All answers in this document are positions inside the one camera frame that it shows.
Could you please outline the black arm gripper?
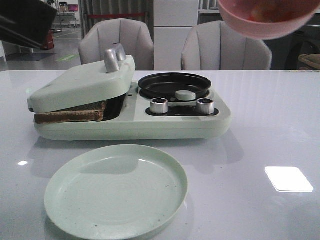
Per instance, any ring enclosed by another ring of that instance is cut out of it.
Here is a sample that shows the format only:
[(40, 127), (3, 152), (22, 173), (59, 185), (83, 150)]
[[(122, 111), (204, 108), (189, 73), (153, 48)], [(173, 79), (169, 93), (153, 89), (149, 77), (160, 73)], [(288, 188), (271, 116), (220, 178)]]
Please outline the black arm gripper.
[(57, 10), (41, 0), (1, 0), (0, 40), (39, 49), (56, 15)]

